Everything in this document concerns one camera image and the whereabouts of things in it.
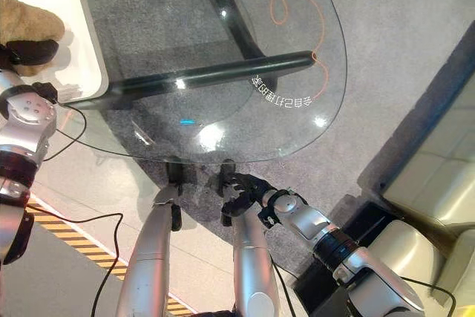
floor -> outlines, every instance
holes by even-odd
[[[347,94],[339,116],[323,137],[302,151],[280,160],[246,164],[242,171],[265,177],[281,187],[293,187],[310,204],[341,224],[371,197],[372,177],[377,174],[373,158],[423,95],[475,19],[475,0],[333,1],[344,29],[348,54]],[[60,115],[61,123],[66,113]],[[94,141],[92,129],[89,142]],[[107,140],[120,150],[119,144],[114,144],[112,133],[109,134]],[[51,151],[66,142],[55,136]],[[217,171],[211,166],[198,169],[204,171],[203,177]],[[131,254],[159,189],[134,161],[79,145],[71,146],[55,160],[45,163],[33,187],[40,199],[71,218],[124,212],[119,244],[125,259]],[[206,189],[203,190],[201,195],[206,193]],[[194,212],[189,214],[184,214],[183,230],[171,238],[170,291],[198,311],[230,308],[233,304],[232,247],[211,233],[205,227],[206,222],[197,219]],[[113,247],[113,227],[113,220],[82,225],[86,232],[109,248]],[[87,304],[101,278],[100,271],[94,271],[86,261],[66,252],[68,247],[58,245],[48,234],[36,229],[28,255],[23,262],[11,267],[18,275],[7,273],[6,269],[4,276],[10,291],[7,296],[16,295],[25,286],[32,288],[28,279],[39,272],[42,277],[38,278],[38,284],[47,286],[46,281],[54,281],[50,282],[50,289],[42,291],[45,294],[49,291],[42,299],[47,303],[34,304],[36,316],[56,316],[58,313],[52,312],[52,306],[70,308],[73,302],[70,303],[69,298],[78,295],[66,289],[71,281],[80,286],[81,301]],[[276,228],[268,236],[275,257],[286,267],[299,271],[306,266],[308,254],[284,243],[285,232]],[[278,251],[272,249],[278,244],[284,247]],[[51,263],[52,254],[58,257],[54,264]],[[71,261],[77,269],[71,269]],[[286,281],[291,283],[291,277],[287,276]],[[111,316],[118,285],[117,281],[107,284],[104,310],[98,316]],[[36,301],[34,296],[31,300],[30,297],[24,299]],[[6,316],[31,316],[31,310],[20,309],[22,301],[17,298],[8,299],[8,304],[12,312]],[[33,309],[33,303],[26,305]],[[87,315],[79,314],[86,309],[77,308],[75,313],[64,316]],[[283,316],[287,316],[283,301],[282,310]]]

black cable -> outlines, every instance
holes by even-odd
[[[447,295],[449,295],[452,298],[452,305],[451,305],[451,308],[448,311],[447,317],[452,317],[453,312],[455,310],[455,307],[457,305],[457,300],[455,299],[455,296],[452,295],[452,293],[450,291],[447,291],[446,289],[442,289],[441,287],[438,287],[436,285],[427,284],[425,282],[413,280],[412,278],[405,278],[405,277],[401,276],[401,279],[409,281],[409,282],[413,282],[414,284],[419,284],[419,285],[422,285],[422,286],[430,287],[432,289],[442,291],[443,293],[446,293]]]
[[[73,143],[78,143],[78,144],[81,144],[81,145],[84,145],[84,146],[87,146],[89,148],[93,148],[94,150],[97,150],[97,151],[102,151],[102,152],[105,152],[107,154],[113,154],[113,155],[118,155],[118,156],[123,156],[123,157],[130,157],[132,159],[138,159],[138,160],[147,160],[147,161],[155,161],[155,162],[158,162],[158,163],[164,163],[166,162],[165,159],[154,159],[152,157],[145,157],[145,156],[137,156],[137,155],[130,155],[130,154],[123,154],[121,152],[115,152],[115,151],[110,151],[110,150],[106,150],[104,148],[98,148],[96,146],[93,146],[91,144],[87,144],[87,143],[84,143],[83,141],[81,140],[78,140],[74,137],[72,137],[71,135],[69,134],[66,134],[65,132],[57,129],[56,131],[58,131],[59,133],[63,134],[65,137],[68,137],[70,138],[71,140],[73,140]]]
[[[270,261],[272,262],[272,265],[273,265],[273,267],[274,267],[274,269],[275,269],[275,271],[276,271],[276,273],[279,277],[279,280],[281,280],[282,288],[284,289],[284,293],[285,293],[285,298],[286,298],[287,304],[289,305],[289,308],[290,308],[290,314],[292,315],[292,317],[296,317],[294,307],[292,305],[292,302],[290,301],[289,292],[287,291],[287,287],[285,286],[284,279],[282,278],[281,272],[277,268],[277,264],[274,262],[274,259],[272,258],[272,256],[270,254],[269,254],[269,256],[270,256]]]
[[[275,263],[275,265],[277,265],[277,267],[278,267],[279,269],[285,271],[287,274],[289,274],[290,276],[292,276],[295,280],[297,280],[297,281],[299,280],[299,278],[297,277],[296,274],[294,274],[293,272],[290,272],[290,271],[287,270],[287,269],[284,269],[284,268],[282,267],[282,265],[279,265],[279,264],[277,264],[277,263]]]
[[[71,141],[69,144],[67,144],[64,148],[62,148],[61,150],[59,150],[58,152],[56,152],[55,154],[51,155],[49,158],[47,159],[44,159],[43,161],[49,161],[51,159],[54,159],[56,156],[58,156],[59,154],[61,154],[64,150],[66,150],[67,148],[69,148],[71,145],[73,145],[86,131],[86,128],[88,127],[88,121],[86,120],[86,116],[84,115],[84,113],[82,113],[79,109],[77,108],[74,108],[74,107],[71,107],[70,105],[67,105],[67,104],[61,104],[61,103],[58,103],[60,106],[64,107],[64,108],[69,108],[69,109],[72,109],[73,111],[81,114],[81,117],[83,118],[84,120],[84,126],[82,127],[82,130],[81,132],[79,133],[79,135],[73,140]]]
[[[27,207],[29,207],[31,209],[34,209],[38,212],[46,213],[47,215],[52,215],[53,217],[56,217],[60,220],[65,220],[65,221],[70,222],[70,223],[87,223],[87,222],[91,222],[93,220],[97,220],[97,219],[101,219],[101,218],[119,216],[119,220],[117,221],[116,228],[114,230],[114,246],[116,248],[116,257],[115,257],[114,262],[112,263],[111,267],[109,267],[109,270],[105,274],[101,284],[99,285],[99,289],[97,289],[96,297],[94,298],[94,303],[92,305],[92,310],[91,310],[91,317],[94,317],[96,315],[97,302],[99,301],[99,297],[101,295],[102,289],[104,288],[105,282],[107,281],[109,275],[112,273],[112,270],[114,269],[117,262],[119,261],[119,242],[117,240],[117,231],[119,229],[120,223],[122,222],[122,219],[124,218],[124,215],[122,213],[111,213],[109,215],[100,215],[98,217],[84,219],[84,220],[71,220],[71,219],[67,219],[67,218],[64,218],[64,217],[60,217],[59,215],[55,215],[54,213],[46,211],[44,209],[36,208],[34,206],[31,206],[30,204],[28,204]]]

orange cable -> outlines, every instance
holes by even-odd
[[[271,17],[272,21],[274,22],[274,24],[276,24],[276,25],[285,24],[285,22],[289,18],[289,8],[287,6],[287,2],[286,2],[286,0],[281,0],[281,1],[282,1],[282,5],[284,6],[284,18],[282,20],[277,20],[275,18],[275,11],[274,11],[275,0],[270,0],[270,4],[269,4],[270,17]],[[315,49],[312,51],[312,59],[324,71],[324,85],[322,86],[321,90],[312,98],[312,100],[315,100],[315,99],[319,98],[320,95],[322,95],[323,92],[325,92],[325,90],[327,89],[327,85],[328,85],[328,81],[329,81],[330,76],[329,76],[328,67],[324,64],[323,61],[319,60],[318,57],[317,57],[317,51],[320,48],[321,44],[323,44],[323,41],[324,41],[324,38],[325,38],[325,18],[324,18],[324,14],[321,12],[320,6],[318,5],[318,3],[315,0],[308,0],[308,1],[310,1],[310,3],[312,3],[312,5],[316,8],[318,16],[320,17],[320,21],[321,21],[321,35],[320,35],[320,39],[318,40],[318,44],[315,46]]]

electrical wire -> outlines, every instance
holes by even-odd
[[[442,289],[441,287],[438,287],[436,285],[427,284],[425,282],[414,280],[412,278],[405,278],[405,277],[401,276],[401,279],[409,281],[409,282],[413,282],[414,284],[419,284],[419,285],[422,285],[422,286],[430,287],[431,289],[442,291],[443,293],[446,293],[447,295],[449,295],[452,299],[452,305],[451,305],[451,308],[448,311],[447,317],[452,317],[453,312],[455,310],[455,307],[457,305],[457,300],[455,299],[455,296],[452,295],[452,293],[450,291],[447,291],[446,289]]]
[[[292,301],[290,301],[289,292],[287,291],[287,287],[285,286],[284,279],[282,278],[281,272],[277,268],[277,264],[274,262],[274,259],[272,258],[272,256],[270,254],[269,254],[269,256],[270,256],[270,261],[272,262],[272,265],[273,265],[273,267],[274,267],[274,269],[275,269],[275,271],[276,271],[276,273],[279,277],[279,280],[281,280],[282,288],[284,289],[285,298],[287,300],[287,304],[289,305],[290,314],[292,315],[292,317],[296,317],[294,307],[292,305]]]
[[[86,116],[84,115],[84,113],[82,113],[79,109],[77,108],[74,108],[74,107],[71,107],[70,105],[67,105],[67,104],[61,104],[61,103],[58,103],[60,106],[62,106],[63,108],[69,108],[77,113],[79,113],[81,115],[81,117],[83,118],[84,120],[84,126],[82,127],[82,130],[81,132],[79,133],[79,135],[73,139],[73,141],[71,141],[69,144],[67,144],[64,148],[62,148],[61,150],[59,150],[58,152],[56,152],[55,154],[51,155],[50,157],[44,159],[43,161],[49,161],[49,160],[52,160],[54,159],[56,156],[58,156],[59,154],[61,154],[63,151],[67,150],[71,145],[73,145],[75,142],[77,142],[77,140],[85,133],[86,131],[86,128],[88,127],[88,121],[86,120]]]
[[[114,262],[112,263],[111,267],[109,267],[107,273],[105,274],[104,278],[102,279],[102,282],[99,285],[99,288],[97,289],[96,297],[94,298],[94,303],[92,305],[92,310],[91,310],[91,317],[94,317],[96,315],[97,303],[99,302],[99,297],[101,295],[102,289],[104,288],[104,285],[107,282],[107,279],[108,279],[109,275],[112,273],[112,270],[114,269],[117,262],[119,261],[119,242],[118,242],[118,239],[117,239],[117,231],[119,230],[119,225],[121,224],[122,219],[124,218],[124,214],[122,214],[122,213],[111,213],[109,215],[100,215],[100,216],[97,216],[97,217],[94,217],[94,218],[89,218],[89,219],[84,219],[84,220],[71,220],[71,219],[61,217],[59,215],[55,215],[54,213],[49,212],[47,210],[44,210],[44,209],[41,209],[41,208],[36,208],[35,206],[31,206],[30,204],[28,204],[27,207],[31,208],[31,209],[34,209],[35,211],[38,211],[38,212],[46,213],[47,215],[52,215],[53,217],[56,217],[60,220],[65,220],[65,221],[70,222],[70,223],[87,223],[87,222],[91,222],[93,220],[97,220],[97,219],[101,219],[101,218],[108,218],[108,217],[115,217],[115,216],[119,217],[119,220],[117,221],[117,224],[116,224],[116,227],[115,227],[115,230],[114,230],[114,246],[115,246],[115,250],[116,250],[116,257],[115,257]]]

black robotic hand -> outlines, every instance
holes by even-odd
[[[224,203],[221,212],[226,217],[238,217],[249,209],[254,202],[262,205],[262,197],[270,189],[275,189],[265,180],[251,174],[232,172],[225,177],[227,189],[231,189],[231,200]]]

